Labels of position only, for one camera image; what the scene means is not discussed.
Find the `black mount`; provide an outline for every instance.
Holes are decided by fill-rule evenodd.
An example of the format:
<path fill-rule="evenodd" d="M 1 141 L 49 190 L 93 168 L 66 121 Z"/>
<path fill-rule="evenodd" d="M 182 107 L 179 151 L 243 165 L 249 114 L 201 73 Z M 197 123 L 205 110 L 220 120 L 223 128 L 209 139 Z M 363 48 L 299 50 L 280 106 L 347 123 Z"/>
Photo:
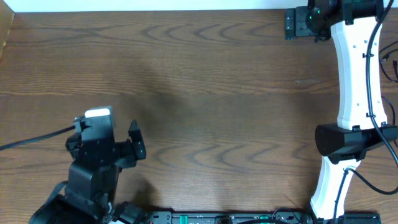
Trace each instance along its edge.
<path fill-rule="evenodd" d="M 397 126 L 382 124 L 380 131 L 388 141 L 398 138 Z M 347 130 L 339 128 L 336 123 L 318 125 L 315 141 L 319 153 L 328 156 L 333 164 L 348 159 L 360 161 L 369 150 L 383 145 L 374 128 L 361 130 L 359 126 L 354 126 L 352 130 Z"/>
<path fill-rule="evenodd" d="M 383 12 L 383 0 L 308 0 L 307 6 L 286 10 L 285 39 L 315 36 L 315 41 L 326 41 L 332 25 L 352 25 L 354 19 L 370 16 L 378 20 Z"/>
<path fill-rule="evenodd" d="M 76 133 L 65 144 L 74 158 L 65 196 L 58 194 L 63 185 L 57 186 L 30 223 L 109 223 L 118 218 L 115 214 L 134 210 L 123 204 L 114 209 L 114 196 L 119 173 L 145 159 L 146 149 L 136 120 L 128 131 L 131 139 L 124 142 L 114 141 L 113 123 L 111 114 L 74 120 Z"/>

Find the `black cable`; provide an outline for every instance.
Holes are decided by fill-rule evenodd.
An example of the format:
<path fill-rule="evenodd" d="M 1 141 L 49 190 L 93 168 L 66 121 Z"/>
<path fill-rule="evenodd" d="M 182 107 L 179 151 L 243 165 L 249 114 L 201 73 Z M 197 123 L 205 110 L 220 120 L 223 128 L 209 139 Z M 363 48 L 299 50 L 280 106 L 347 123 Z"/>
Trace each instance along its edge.
<path fill-rule="evenodd" d="M 390 105 L 391 112 L 392 112 L 392 125 L 396 125 L 396 111 L 394 109 L 394 106 L 392 105 L 392 103 L 386 97 L 381 96 L 381 98 L 383 100 L 385 100 L 388 103 L 388 105 Z M 396 148 L 398 148 L 397 140 L 394 140 L 394 144 L 396 145 Z"/>
<path fill-rule="evenodd" d="M 41 141 L 41 140 L 44 140 L 44 139 L 49 139 L 49 138 L 52 138 L 52 137 L 57 136 L 59 134 L 63 134 L 65 132 L 71 131 L 73 129 L 75 129 L 75 127 L 74 126 L 70 126 L 68 128 L 65 128 L 65 129 L 50 133 L 50 134 L 46 134 L 46 135 L 43 135 L 43 136 L 39 136 L 39 137 L 36 137 L 36 138 L 31 138 L 31 139 L 26 139 L 26 140 L 14 142 L 14 143 L 6 144 L 4 146 L 0 146 L 0 151 L 3 151 L 5 149 L 10 149 L 12 147 L 20 146 L 20 145 L 23 145 L 23 144 L 37 142 L 37 141 Z"/>
<path fill-rule="evenodd" d="M 376 36 L 376 34 L 377 34 L 382 22 L 384 21 L 384 19 L 386 18 L 388 12 L 390 11 L 393 2 L 394 2 L 394 0 L 390 0 L 390 2 L 387 5 L 386 10 L 384 11 L 383 15 L 381 16 L 381 18 L 376 23 L 376 26 L 374 27 L 374 29 L 372 31 L 372 34 L 371 34 L 371 37 L 369 39 L 368 49 L 366 51 L 366 92 L 367 92 L 367 96 L 368 96 L 368 108 L 369 108 L 368 116 L 370 117 L 370 119 L 372 121 L 372 124 L 374 126 L 374 129 L 377 132 L 377 135 L 379 135 L 379 137 L 381 138 L 383 143 L 387 146 L 389 152 L 391 153 L 392 158 L 394 159 L 394 161 L 395 161 L 395 163 L 396 163 L 396 165 L 398 167 L 398 156 L 397 156 L 396 152 L 394 151 L 394 149 L 392 148 L 392 146 L 390 145 L 390 143 L 387 141 L 386 137 L 384 137 L 383 133 L 381 133 L 381 131 L 379 129 L 379 126 L 377 125 L 376 120 L 375 120 L 376 116 L 373 113 L 373 103 L 372 103 L 372 93 L 371 93 L 371 76 L 370 76 L 370 61 L 371 61 L 371 52 L 372 52 L 372 46 L 373 46 L 374 38 L 375 38 L 375 36 Z M 365 181 L 364 178 L 360 178 L 360 179 L 366 185 L 368 185 L 373 190 L 379 192 L 380 194 L 383 194 L 383 193 L 396 194 L 398 192 L 398 186 L 397 186 L 397 188 L 395 190 L 393 190 L 391 192 L 385 192 L 383 190 L 379 190 L 379 189 L 375 188 L 368 181 Z"/>
<path fill-rule="evenodd" d="M 244 222 L 240 222 L 238 224 L 255 224 L 255 223 L 275 223 L 275 224 L 289 224 L 287 222 L 283 222 L 280 220 L 275 220 L 275 219 L 255 219 L 255 220 L 249 220 L 249 221 L 244 221 Z"/>
<path fill-rule="evenodd" d="M 387 139 L 386 139 L 386 137 L 383 135 L 383 133 L 381 133 L 381 131 L 380 131 L 380 129 L 379 129 L 379 126 L 377 125 L 376 120 L 375 120 L 376 115 L 374 115 L 374 113 L 373 113 L 372 93 L 371 93 L 371 79 L 370 79 L 370 77 L 371 77 L 371 76 L 370 76 L 370 61 L 371 61 L 371 52 L 372 52 L 372 46 L 373 46 L 374 38 L 375 38 L 375 36 L 376 36 L 376 34 L 377 34 L 377 32 L 378 32 L 378 30 L 379 30 L 381 24 L 383 23 L 384 19 L 386 18 L 388 12 L 390 11 L 393 2 L 394 2 L 394 0 L 390 0 L 390 1 L 389 1 L 388 5 L 387 5 L 387 7 L 386 7 L 386 10 L 383 12 L 383 15 L 382 15 L 381 18 L 378 20 L 377 24 L 375 25 L 375 27 L 374 27 L 374 29 L 373 29 L 373 31 L 372 31 L 372 34 L 371 34 L 370 39 L 369 39 L 368 48 L 367 48 L 367 50 L 366 50 L 366 68 L 365 68 L 365 72 L 366 72 L 366 94 L 367 94 L 367 97 L 368 97 L 368 108 L 369 108 L 368 116 L 370 117 L 370 119 L 371 119 L 371 121 L 372 121 L 372 124 L 373 124 L 373 126 L 374 126 L 374 129 L 375 129 L 376 132 L 377 132 L 377 135 L 379 135 L 379 137 L 381 138 L 381 140 L 383 141 L 383 143 L 387 146 L 389 152 L 391 153 L 392 158 L 394 159 L 394 161 L 395 161 L 395 163 L 396 163 L 396 165 L 397 165 L 397 167 L 398 167 L 398 157 L 397 157 L 397 154 L 396 154 L 396 152 L 394 151 L 394 149 L 392 148 L 392 146 L 390 145 L 390 143 L 387 141 Z M 396 41 L 396 42 L 394 42 L 394 43 L 388 45 L 387 47 L 384 47 L 380 52 L 382 52 L 383 50 L 386 50 L 387 48 L 391 47 L 392 45 L 394 45 L 394 44 L 396 44 L 396 43 L 398 43 L 398 41 Z M 388 75 L 387 75 L 386 72 L 384 71 L 382 65 L 381 65 L 381 68 L 382 68 L 382 71 L 384 72 L 384 74 L 386 75 L 386 77 L 387 77 L 390 81 L 392 81 L 392 82 L 398 82 L 398 81 L 395 81 L 395 80 L 391 80 L 391 78 L 388 77 Z M 386 98 L 385 98 L 385 100 L 391 105 L 391 108 L 392 108 L 393 111 L 395 112 L 394 107 L 392 106 L 391 102 L 388 101 Z M 336 199 L 336 203 L 335 203 L 335 210 L 334 210 L 334 212 L 333 212 L 333 222 L 335 222 L 335 220 L 336 220 L 337 205 L 338 205 L 338 201 L 339 201 L 339 199 L 340 199 L 341 191 L 342 191 L 342 189 L 343 189 L 344 182 L 345 182 L 346 176 L 347 176 L 347 174 L 348 174 L 348 171 L 351 171 L 353 174 L 357 175 L 368 187 L 370 187 L 371 189 L 373 189 L 373 190 L 376 191 L 377 193 L 380 193 L 380 194 L 383 194 L 383 195 L 393 195 L 393 194 L 396 194 L 396 193 L 398 192 L 398 186 L 397 186 L 397 188 L 395 188 L 394 190 L 389 191 L 389 192 L 388 192 L 388 191 L 384 191 L 384 190 L 380 190 L 380 189 L 378 189 L 377 187 L 375 187 L 373 184 L 371 184 L 369 181 L 367 181 L 367 180 L 366 180 L 361 174 L 359 174 L 356 170 L 347 167 L 347 168 L 344 170 L 344 176 L 343 176 L 343 179 L 341 180 L 340 188 L 339 188 L 339 191 L 338 191 L 338 194 L 337 194 L 337 199 Z"/>
<path fill-rule="evenodd" d="M 387 72 L 385 71 L 385 69 L 384 69 L 384 67 L 383 67 L 383 64 L 382 64 L 381 60 L 379 60 L 379 65 L 380 65 L 381 71 L 383 72 L 384 76 L 385 76 L 388 80 L 390 80 L 390 82 L 398 83 L 398 80 L 393 80 L 392 78 L 390 78 L 390 76 L 387 75 Z"/>
<path fill-rule="evenodd" d="M 348 169 L 345 169 L 343 179 L 341 180 L 340 188 L 338 189 L 337 198 L 335 201 L 335 211 L 333 212 L 332 224 L 336 224 L 337 205 L 338 205 L 338 201 L 340 200 L 341 191 L 343 190 L 343 186 L 344 186 L 344 182 L 346 181 L 347 174 L 348 174 Z"/>
<path fill-rule="evenodd" d="M 276 219 L 276 213 L 278 213 L 279 210 L 288 210 L 289 212 L 291 212 L 293 214 L 294 218 L 298 221 L 298 223 L 301 223 L 300 219 L 297 218 L 296 214 L 290 208 L 285 208 L 285 207 L 278 208 L 277 210 L 275 210 L 274 213 L 272 214 L 273 219 Z"/>
<path fill-rule="evenodd" d="M 381 54 L 381 52 L 385 51 L 386 49 L 388 49 L 389 47 L 393 46 L 394 44 L 398 44 L 398 40 L 394 41 L 393 43 L 391 43 L 391 44 L 387 45 L 386 47 L 384 47 L 383 49 L 381 49 L 379 51 L 379 54 Z"/>

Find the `black clamp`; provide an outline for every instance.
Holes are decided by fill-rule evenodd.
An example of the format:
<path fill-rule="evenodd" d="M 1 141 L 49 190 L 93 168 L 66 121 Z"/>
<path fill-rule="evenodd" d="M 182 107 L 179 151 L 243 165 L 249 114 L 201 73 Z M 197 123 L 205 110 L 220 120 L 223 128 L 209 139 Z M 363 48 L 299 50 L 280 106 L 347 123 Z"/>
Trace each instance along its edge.
<path fill-rule="evenodd" d="M 371 55 L 369 56 L 369 55 L 367 55 L 367 54 L 365 54 L 365 53 L 362 53 L 362 58 L 366 58 L 366 57 L 374 57 L 374 54 L 371 54 Z"/>

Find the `wooden table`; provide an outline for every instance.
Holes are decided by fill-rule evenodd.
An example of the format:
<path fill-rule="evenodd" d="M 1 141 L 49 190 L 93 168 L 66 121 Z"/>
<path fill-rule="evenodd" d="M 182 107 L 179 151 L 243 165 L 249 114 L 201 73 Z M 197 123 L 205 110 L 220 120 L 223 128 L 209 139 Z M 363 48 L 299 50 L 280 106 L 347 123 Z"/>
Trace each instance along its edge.
<path fill-rule="evenodd" d="M 397 21 L 393 10 L 380 46 L 395 40 Z M 381 80 L 398 105 L 398 86 Z M 321 164 L 315 127 L 338 114 L 335 48 L 284 40 L 284 10 L 17 14 L 0 64 L 0 144 L 103 105 L 114 107 L 117 141 L 137 119 L 147 146 L 147 159 L 121 173 L 117 203 L 305 208 Z M 69 135 L 0 152 L 0 223 L 26 223 L 67 179 Z M 398 184 L 385 147 L 358 170 L 382 189 Z M 345 208 L 396 223 L 397 203 L 354 177 Z"/>

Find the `white plastic casing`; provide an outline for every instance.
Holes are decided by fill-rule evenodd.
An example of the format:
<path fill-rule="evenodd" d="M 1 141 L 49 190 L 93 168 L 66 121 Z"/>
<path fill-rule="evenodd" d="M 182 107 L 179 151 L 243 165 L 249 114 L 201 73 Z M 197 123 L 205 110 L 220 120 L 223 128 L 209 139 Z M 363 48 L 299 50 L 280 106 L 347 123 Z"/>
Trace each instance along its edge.
<path fill-rule="evenodd" d="M 322 157 L 322 167 L 317 190 L 311 198 L 311 207 L 317 218 L 324 218 L 326 220 L 333 218 L 335 201 L 337 199 L 341 180 L 343 179 L 344 169 L 347 167 L 356 169 L 360 163 L 361 161 L 357 162 L 355 159 L 351 159 L 340 161 L 337 165 L 334 165 L 330 162 L 329 158 Z M 346 176 L 337 205 L 336 217 L 344 215 L 344 200 L 352 177 L 352 172 L 349 172 Z"/>
<path fill-rule="evenodd" d="M 370 118 L 366 117 L 369 109 L 366 94 L 366 58 L 363 54 L 366 54 L 369 38 L 375 25 L 375 17 L 366 17 L 355 19 L 354 24 L 350 26 L 343 21 L 331 27 L 340 81 L 340 108 L 337 124 L 344 129 L 351 130 L 356 125 L 359 125 L 361 129 L 374 128 Z M 378 54 L 380 30 L 381 27 L 374 39 L 372 47 L 374 56 L 371 57 L 370 63 L 373 112 L 379 126 L 382 122 L 387 122 L 380 94 Z"/>
<path fill-rule="evenodd" d="M 339 22 L 331 27 L 331 36 L 335 42 L 338 73 L 340 81 L 340 108 L 337 124 L 340 128 L 352 130 L 353 126 L 361 129 L 374 128 L 370 118 L 366 116 L 369 112 L 368 97 L 366 91 L 366 54 L 369 38 L 376 25 L 375 17 L 355 19 L 354 24 L 347 26 L 345 21 Z M 376 123 L 381 126 L 387 122 L 380 93 L 379 77 L 379 36 L 378 30 L 370 63 L 370 79 L 373 112 L 376 115 Z M 337 165 L 332 164 L 327 157 L 322 158 L 322 168 L 318 180 L 318 186 L 314 196 L 311 198 L 311 207 L 317 218 L 326 220 L 333 218 L 335 201 L 338 190 L 343 179 L 344 170 L 347 167 L 355 169 L 360 162 L 356 160 L 340 161 Z M 345 180 L 337 207 L 336 216 L 344 215 L 344 201 L 353 173 L 350 172 Z"/>

